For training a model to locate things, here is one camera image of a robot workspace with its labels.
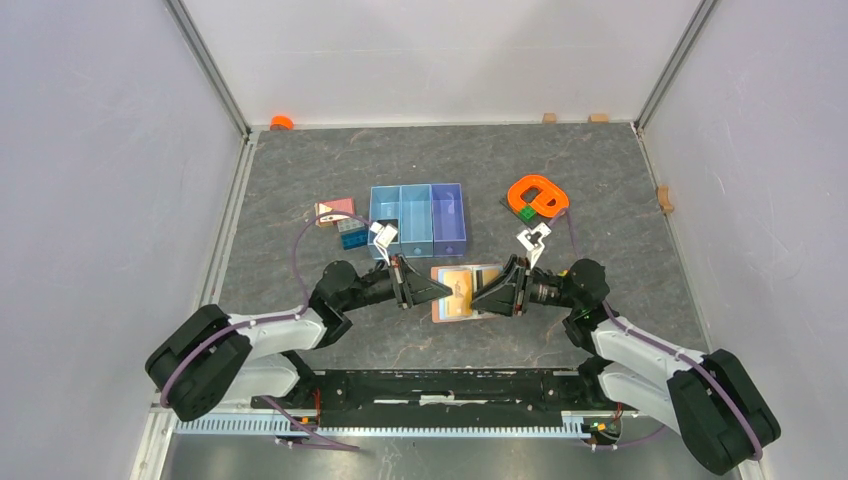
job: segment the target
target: table surface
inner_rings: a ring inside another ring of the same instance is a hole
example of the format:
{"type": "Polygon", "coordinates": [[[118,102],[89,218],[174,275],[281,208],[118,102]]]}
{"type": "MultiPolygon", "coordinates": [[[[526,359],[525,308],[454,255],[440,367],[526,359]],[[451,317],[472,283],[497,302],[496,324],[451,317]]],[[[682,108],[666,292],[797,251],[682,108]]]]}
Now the table surface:
{"type": "MultiPolygon", "coordinates": [[[[503,263],[522,253],[523,224],[500,200],[524,175],[542,174],[571,200],[582,253],[606,266],[613,308],[682,346],[705,342],[636,137],[626,124],[559,124],[263,132],[220,296],[227,312],[285,310],[300,299],[289,254],[296,232],[322,200],[353,197],[368,215],[370,187],[460,183],[468,253],[411,259],[420,272],[446,264],[503,263]]],[[[545,241],[539,266],[568,268],[575,256],[565,222],[545,241]]],[[[312,228],[298,266],[312,288],[333,260],[360,274],[368,250],[344,251],[335,227],[312,228]]],[[[587,354],[568,341],[565,309],[531,305],[513,318],[435,324],[430,305],[402,311],[386,302],[348,317],[335,345],[305,352],[322,368],[576,367],[587,354]]]]}
{"type": "MultiPolygon", "coordinates": [[[[625,419],[622,442],[657,429],[645,417],[625,419]]],[[[289,450],[271,437],[175,435],[163,480],[298,479],[739,479],[704,469],[676,434],[637,447],[593,454],[571,439],[349,437],[358,453],[289,450]]]]}

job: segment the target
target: metal frame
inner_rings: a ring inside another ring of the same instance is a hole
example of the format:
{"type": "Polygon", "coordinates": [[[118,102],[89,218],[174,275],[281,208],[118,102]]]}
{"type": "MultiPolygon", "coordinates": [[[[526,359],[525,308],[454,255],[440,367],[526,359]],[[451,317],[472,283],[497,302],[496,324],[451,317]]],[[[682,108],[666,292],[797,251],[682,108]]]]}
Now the metal frame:
{"type": "MultiPolygon", "coordinates": [[[[209,262],[209,270],[197,297],[195,308],[200,305],[214,303],[221,295],[221,285],[224,283],[224,273],[227,270],[227,262],[233,246],[236,234],[236,226],[247,190],[247,179],[250,177],[250,168],[253,165],[253,156],[256,153],[256,141],[259,133],[250,134],[242,145],[238,163],[233,175],[233,183],[227,195],[227,203],[224,207],[218,236],[212,249],[212,258],[209,262]]],[[[141,445],[136,453],[136,459],[130,473],[131,480],[159,480],[162,469],[165,467],[165,459],[174,429],[177,426],[177,416],[170,410],[159,406],[159,394],[153,397],[150,413],[147,415],[147,423],[144,426],[141,445]]],[[[237,405],[236,411],[249,410],[249,405],[237,405]]]]}
{"type": "Polygon", "coordinates": [[[215,94],[224,106],[224,110],[227,111],[227,116],[230,117],[230,120],[233,122],[236,130],[241,133],[242,137],[247,139],[251,133],[250,124],[247,123],[247,120],[245,120],[244,115],[241,113],[232,92],[227,87],[227,82],[224,81],[221,71],[215,65],[215,60],[212,59],[212,54],[209,53],[209,49],[197,31],[197,27],[194,25],[185,4],[183,4],[182,0],[163,1],[168,7],[168,11],[171,12],[171,16],[174,17],[174,22],[183,34],[188,47],[197,59],[197,63],[200,64],[200,69],[203,70],[203,73],[212,85],[212,89],[215,90],[215,94]]]}
{"type": "Polygon", "coordinates": [[[671,53],[671,58],[668,59],[668,63],[666,63],[665,68],[660,74],[659,80],[657,80],[656,85],[654,85],[654,89],[651,90],[651,94],[648,95],[648,100],[645,102],[645,106],[642,107],[642,111],[639,113],[639,116],[634,122],[634,126],[637,131],[641,132],[648,122],[651,121],[651,117],[654,115],[654,112],[656,112],[657,106],[659,106],[668,91],[668,88],[671,86],[671,82],[674,80],[674,77],[677,76],[680,66],[692,50],[695,40],[697,40],[698,35],[701,33],[701,30],[704,28],[707,20],[709,20],[710,15],[713,13],[718,2],[719,0],[701,0],[697,10],[695,10],[695,14],[692,16],[692,19],[689,20],[689,25],[687,25],[686,30],[683,31],[683,36],[680,37],[680,41],[678,41],[677,46],[674,47],[674,51],[671,53]]]}

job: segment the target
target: toy block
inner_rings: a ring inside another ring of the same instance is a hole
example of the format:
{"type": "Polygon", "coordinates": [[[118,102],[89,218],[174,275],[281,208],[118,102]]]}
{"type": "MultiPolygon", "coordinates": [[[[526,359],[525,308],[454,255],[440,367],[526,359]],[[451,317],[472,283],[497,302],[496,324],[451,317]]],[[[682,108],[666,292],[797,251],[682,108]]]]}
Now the toy block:
{"type": "Polygon", "coordinates": [[[343,218],[336,222],[336,227],[341,234],[365,230],[365,224],[355,218],[343,218]]]}
{"type": "MultiPolygon", "coordinates": [[[[330,200],[328,202],[319,202],[315,204],[315,215],[320,215],[322,213],[329,212],[330,210],[340,210],[342,212],[347,213],[356,213],[353,210],[353,198],[338,198],[336,200],[330,200]]],[[[329,227],[330,225],[335,224],[339,220],[344,218],[348,218],[344,215],[330,215],[328,217],[324,217],[315,222],[319,227],[329,227]]]]}
{"type": "Polygon", "coordinates": [[[525,222],[532,220],[535,216],[536,210],[533,210],[533,207],[531,207],[530,205],[527,205],[526,207],[522,208],[521,211],[518,212],[518,218],[525,222]]]}
{"type": "Polygon", "coordinates": [[[674,211],[674,205],[668,200],[668,185],[657,187],[657,201],[660,203],[660,211],[664,215],[668,215],[674,211]]]}
{"type": "Polygon", "coordinates": [[[589,123],[609,123],[609,115],[606,113],[593,113],[589,115],[589,123]]]}
{"type": "Polygon", "coordinates": [[[342,234],[342,248],[344,250],[364,247],[367,244],[368,230],[362,229],[342,234]]]}

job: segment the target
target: small wooden block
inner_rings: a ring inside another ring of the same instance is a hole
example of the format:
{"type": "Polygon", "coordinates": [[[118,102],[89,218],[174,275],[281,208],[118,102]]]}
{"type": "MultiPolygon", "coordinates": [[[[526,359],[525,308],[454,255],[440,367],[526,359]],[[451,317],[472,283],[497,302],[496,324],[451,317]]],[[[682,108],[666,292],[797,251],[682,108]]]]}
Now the small wooden block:
{"type": "Polygon", "coordinates": [[[589,123],[609,123],[609,115],[606,113],[593,113],[589,115],[589,123]]]}
{"type": "MultiPolygon", "coordinates": [[[[338,198],[336,200],[330,200],[329,202],[320,202],[315,204],[315,215],[320,215],[322,213],[328,212],[330,210],[341,210],[342,212],[347,213],[356,213],[353,211],[353,198],[338,198]]],[[[336,216],[328,216],[321,220],[317,220],[315,222],[319,227],[329,227],[335,225],[339,220],[347,218],[339,215],[336,216]]]]}
{"type": "Polygon", "coordinates": [[[660,185],[657,187],[657,201],[660,202],[660,211],[664,215],[674,211],[674,205],[668,201],[668,185],[660,185]]]}

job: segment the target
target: purple cable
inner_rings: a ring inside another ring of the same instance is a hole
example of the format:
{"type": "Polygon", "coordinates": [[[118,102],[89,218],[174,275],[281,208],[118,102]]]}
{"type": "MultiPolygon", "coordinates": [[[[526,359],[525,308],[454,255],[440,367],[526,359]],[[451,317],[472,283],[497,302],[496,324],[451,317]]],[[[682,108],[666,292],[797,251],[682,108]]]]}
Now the purple cable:
{"type": "MultiPolygon", "coordinates": [[[[569,209],[565,210],[565,218],[568,221],[568,232],[571,235],[571,246],[574,248],[574,254],[577,255],[578,259],[582,258],[582,256],[580,255],[580,250],[577,247],[577,231],[574,228],[574,222],[571,219],[571,212],[569,212],[569,209]]],[[[635,338],[638,338],[639,340],[647,343],[648,345],[650,345],[650,346],[652,346],[652,347],[654,347],[654,348],[656,348],[660,351],[663,351],[663,352],[671,355],[674,358],[679,358],[680,360],[683,360],[684,363],[686,363],[690,367],[694,368],[695,371],[698,372],[699,375],[704,377],[704,380],[706,380],[707,383],[710,384],[710,387],[713,389],[713,391],[716,392],[719,397],[721,397],[721,399],[724,401],[724,403],[727,404],[727,407],[730,408],[730,411],[733,413],[733,416],[736,417],[736,420],[738,420],[739,424],[742,425],[742,430],[745,431],[745,435],[748,436],[748,440],[751,442],[751,445],[754,447],[754,460],[759,461],[760,459],[763,458],[763,446],[762,446],[762,444],[760,444],[760,440],[757,438],[757,435],[754,433],[754,429],[751,428],[751,424],[748,423],[748,420],[745,419],[745,415],[742,414],[742,411],[739,410],[739,407],[736,406],[736,404],[733,402],[733,399],[730,398],[730,395],[728,395],[727,392],[724,390],[724,388],[722,388],[722,386],[719,385],[718,381],[716,381],[716,379],[713,378],[712,375],[710,375],[710,372],[708,372],[706,369],[704,369],[704,367],[702,367],[700,363],[698,363],[696,360],[689,357],[688,355],[685,355],[685,354],[682,354],[682,353],[678,354],[673,348],[668,347],[668,346],[654,340],[651,337],[643,335],[640,332],[637,332],[637,331],[628,332],[627,326],[625,326],[623,323],[618,321],[618,319],[615,317],[615,315],[612,312],[612,308],[610,308],[609,303],[607,303],[606,300],[603,301],[603,306],[604,306],[604,311],[607,313],[607,316],[609,316],[609,318],[610,318],[610,321],[612,321],[612,323],[616,327],[618,327],[619,330],[624,332],[625,335],[633,335],[635,338]]]]}
{"type": "Polygon", "coordinates": [[[276,401],[274,401],[273,398],[271,398],[267,395],[261,395],[259,398],[261,398],[262,400],[265,400],[268,403],[268,405],[271,405],[272,407],[274,407],[274,410],[280,412],[284,417],[286,417],[286,420],[291,422],[291,424],[294,426],[294,428],[296,428],[296,429],[298,429],[302,432],[306,432],[306,434],[309,435],[309,438],[311,438],[313,440],[321,440],[321,441],[329,444],[329,445],[320,445],[320,444],[311,444],[311,443],[292,443],[292,448],[311,448],[311,449],[314,449],[314,450],[342,450],[342,451],[345,451],[345,452],[355,452],[355,451],[359,450],[359,447],[357,447],[356,445],[347,445],[345,443],[339,443],[335,440],[330,440],[329,438],[327,438],[323,435],[315,433],[309,427],[307,427],[307,426],[303,425],[302,423],[298,422],[297,420],[295,420],[295,418],[292,417],[291,415],[289,415],[289,413],[287,411],[285,411],[285,409],[283,409],[283,407],[281,407],[280,404],[278,404],[276,401]]]}
{"type": "MultiPolygon", "coordinates": [[[[309,222],[307,222],[306,225],[304,225],[303,228],[300,230],[300,233],[297,234],[297,238],[295,238],[294,245],[292,245],[291,258],[290,258],[292,273],[294,274],[294,278],[295,278],[295,280],[297,280],[297,283],[300,286],[301,294],[303,295],[303,301],[299,305],[300,308],[298,309],[298,311],[296,313],[287,313],[287,314],[277,315],[277,316],[273,316],[273,317],[261,318],[259,320],[256,320],[256,325],[261,325],[261,324],[270,323],[270,322],[285,321],[285,320],[294,320],[295,317],[299,317],[300,315],[303,315],[306,312],[306,310],[309,309],[309,293],[306,291],[306,283],[304,283],[303,278],[300,276],[300,271],[297,269],[297,246],[300,243],[300,239],[303,238],[303,235],[306,233],[306,230],[309,229],[310,226],[315,225],[315,222],[317,220],[324,218],[324,217],[327,217],[327,216],[330,216],[330,215],[347,215],[349,218],[359,220],[360,222],[364,223],[365,225],[371,225],[370,220],[366,220],[365,218],[360,217],[359,215],[354,215],[352,213],[342,212],[342,211],[330,211],[330,212],[327,212],[327,213],[322,213],[321,215],[318,215],[315,218],[310,219],[309,222]]],[[[177,379],[180,378],[180,375],[182,375],[182,373],[185,371],[185,369],[188,368],[188,365],[191,362],[193,362],[195,358],[197,358],[201,353],[205,352],[206,349],[211,347],[216,341],[218,341],[224,335],[227,335],[230,332],[234,332],[234,331],[236,331],[240,328],[249,327],[250,324],[251,324],[250,320],[245,320],[244,322],[239,322],[239,323],[235,323],[235,324],[229,325],[227,327],[224,327],[221,330],[218,330],[217,332],[215,332],[209,338],[204,340],[200,345],[198,345],[194,350],[192,350],[191,353],[189,353],[186,356],[186,358],[184,358],[183,361],[180,362],[180,364],[177,366],[177,368],[174,369],[174,373],[171,374],[171,376],[168,378],[168,381],[165,382],[165,386],[162,387],[162,393],[161,393],[161,395],[159,395],[159,405],[161,405],[164,408],[168,408],[168,395],[171,393],[171,388],[173,388],[174,383],[176,383],[177,379]]]]}

